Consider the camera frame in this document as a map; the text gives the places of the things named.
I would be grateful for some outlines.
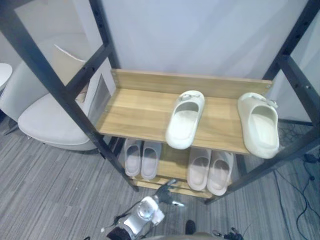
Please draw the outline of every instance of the wooden shelf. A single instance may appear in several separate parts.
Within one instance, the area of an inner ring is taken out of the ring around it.
[[[119,88],[100,117],[101,134],[165,142],[173,104],[179,95]],[[205,97],[192,146],[247,154],[237,100]]]
[[[252,90],[263,93],[272,83],[256,79],[141,73],[119,69],[113,70],[112,74],[118,88],[97,123],[97,130],[101,134],[165,142],[175,100],[183,91],[193,89],[206,94],[192,146],[240,154],[248,154],[248,151],[243,141],[237,99],[242,93]]]
[[[213,195],[209,191],[192,190],[187,183],[189,153],[190,148],[177,150],[167,144],[162,144],[156,177],[152,180],[145,180],[141,175],[138,175],[133,177],[134,183],[139,187],[158,189],[168,180],[175,178],[179,182],[175,185],[177,188],[171,189],[171,192],[200,198],[211,198]]]

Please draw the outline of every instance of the black shoe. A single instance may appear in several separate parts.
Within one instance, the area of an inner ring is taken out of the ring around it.
[[[186,235],[192,235],[196,232],[196,224],[192,220],[186,221],[185,224],[185,234]]]

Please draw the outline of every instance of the white slide sandal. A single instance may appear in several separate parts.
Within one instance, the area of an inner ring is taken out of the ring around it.
[[[189,155],[187,182],[190,188],[201,191],[206,187],[211,150],[192,147]]]
[[[141,176],[151,180],[157,175],[157,167],[161,156],[162,144],[160,142],[145,141],[142,152]]]
[[[216,196],[226,193],[235,156],[230,152],[212,151],[206,188]]]
[[[237,103],[246,149],[253,155],[271,159],[279,151],[276,102],[248,92]]]
[[[187,149],[191,146],[204,105],[205,97],[199,91],[185,91],[178,97],[165,133],[165,140],[170,147]]]
[[[127,138],[124,143],[124,168],[125,174],[130,177],[137,176],[141,169],[142,141]]]

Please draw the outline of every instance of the floor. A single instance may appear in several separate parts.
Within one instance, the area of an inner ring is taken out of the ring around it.
[[[28,139],[20,130],[2,136],[8,118],[0,123],[0,239],[1,240],[104,240],[101,228],[144,196],[134,192],[107,160],[91,152],[74,152]],[[298,138],[307,127],[280,124],[281,143]],[[246,158],[247,168],[261,161]],[[320,165],[307,164],[315,176],[305,191],[310,205],[320,212]],[[300,190],[308,180],[302,160],[295,159],[279,172]],[[283,211],[293,240],[303,239],[296,218],[304,209],[300,194],[276,173]],[[236,227],[245,239],[287,240],[274,173],[214,202],[204,205],[197,197],[174,194],[186,207],[163,206],[165,219],[150,235],[182,234],[188,219],[200,232],[226,233]],[[309,240],[319,239],[320,220],[309,209],[299,220]]]

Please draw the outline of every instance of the black cable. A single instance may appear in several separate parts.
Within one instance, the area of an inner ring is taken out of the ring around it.
[[[315,211],[315,210],[311,207],[311,205],[310,205],[307,197],[302,193],[302,191],[301,191],[299,188],[297,188],[295,185],[293,185],[290,181],[288,181],[288,180],[281,174],[281,172],[279,172],[278,170],[276,170],[276,172],[280,175],[280,177],[283,178],[283,180],[285,180],[285,181],[286,181],[288,184],[290,184],[295,190],[297,190],[297,191],[301,194],[301,196],[302,196],[303,198],[306,198],[306,202],[307,202],[307,204],[308,204],[308,207],[310,208],[310,210],[311,210],[314,214],[317,215],[317,217],[318,217],[319,220],[320,220],[320,215],[319,215],[319,213],[317,213],[317,211]]]
[[[243,235],[242,235],[243,237],[245,237],[245,234],[246,234],[248,228],[249,228],[252,224],[253,224],[253,222],[251,222],[251,223],[246,227],[246,229],[244,230]]]
[[[307,198],[305,197],[305,190],[307,189],[308,185],[309,185],[309,182],[310,182],[310,178],[308,178],[308,181],[306,182],[306,185],[304,186],[304,189],[302,191],[302,194],[304,196],[304,202],[305,202],[305,207],[303,209],[303,211],[299,214],[299,216],[296,218],[295,220],[295,225],[296,225],[296,228],[298,229],[298,232],[299,234],[305,239],[305,240],[308,240],[308,238],[305,237],[305,235],[303,235],[303,233],[301,232],[300,228],[299,228],[299,218],[305,214],[305,212],[307,211],[307,208],[308,208],[308,203],[307,203]]]
[[[302,195],[302,197],[303,197],[305,207],[304,207],[303,211],[302,211],[302,212],[298,215],[298,217],[296,218],[296,220],[295,220],[295,225],[296,225],[296,228],[297,228],[299,234],[303,237],[303,239],[308,240],[308,239],[306,238],[306,236],[301,232],[301,230],[300,230],[300,228],[299,228],[299,219],[300,219],[300,217],[301,217],[303,214],[306,213],[308,207],[310,208],[311,211],[314,212],[314,214],[316,214],[316,216],[317,216],[319,219],[320,219],[320,215],[311,207],[311,205],[310,205],[307,197],[305,196],[305,191],[306,191],[307,187],[309,186],[310,181],[314,181],[314,180],[315,180],[315,177],[312,176],[312,174],[311,174],[310,171],[308,170],[306,164],[307,164],[306,161],[303,161],[304,169],[305,169],[305,171],[308,173],[309,177],[308,177],[308,180],[307,180],[307,182],[306,182],[306,184],[305,184],[305,186],[304,186],[304,188],[303,188],[302,191],[301,191],[299,188],[297,188],[295,185],[293,185],[291,182],[289,182],[277,169],[276,169],[276,172],[277,172],[288,184],[290,184],[295,190],[297,190],[297,191]],[[274,176],[275,176],[275,178],[276,178],[276,183],[277,183],[277,185],[278,185],[277,175],[275,174],[275,172],[273,172],[273,173],[274,173]]]
[[[286,230],[288,232],[289,238],[290,238],[290,240],[292,240],[290,232],[289,232],[289,227],[288,227],[288,222],[287,222],[287,218],[286,218],[286,215],[285,215],[284,206],[282,205],[280,187],[279,187],[278,178],[277,178],[277,175],[276,175],[275,171],[273,171],[273,175],[274,175],[274,178],[275,178],[276,188],[277,188],[278,194],[279,194],[279,202],[280,202],[282,217],[283,217],[283,220],[284,220],[285,227],[286,227]]]
[[[149,227],[149,230],[148,230],[144,235],[141,235],[139,239],[145,239],[146,236],[151,232],[151,230],[152,230],[155,226],[156,226],[155,224],[151,224],[150,227]]]
[[[127,216],[127,215],[129,214],[129,211],[130,211],[131,209],[133,209],[134,206],[136,206],[136,205],[137,205],[138,203],[140,203],[140,202],[141,202],[141,200],[137,201],[135,204],[133,204],[131,207],[129,207],[124,213],[122,213],[122,214],[120,214],[120,215],[118,215],[118,216],[115,216],[114,219],[113,219],[113,223],[112,223],[110,226],[108,226],[108,228],[117,225],[118,222],[119,222],[119,220],[122,219],[122,218],[124,218],[125,216]]]

